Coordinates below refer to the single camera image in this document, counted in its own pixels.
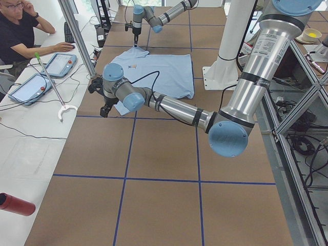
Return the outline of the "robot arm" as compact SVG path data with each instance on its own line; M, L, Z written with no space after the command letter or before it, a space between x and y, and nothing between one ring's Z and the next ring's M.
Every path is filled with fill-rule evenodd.
M134 34L134 47L138 45L139 35L141 34L142 21L145 20L155 33L162 31L163 26L172 21L174 18L184 13L187 10L193 9L198 1L184 0L180 1L174 7L164 12L160 16L155 16L154 8L151 6L135 5L133 7L132 22L125 25L125 31L132 29Z
M269 1L259 20L260 32L237 81L229 103L217 112L183 103L153 89L135 87L124 69L109 63L103 69L105 102L121 102L134 112L143 106L165 112L184 124L203 129L214 152L225 157L240 155L247 147L255 121L254 112L267 91L290 42L300 36L320 1Z

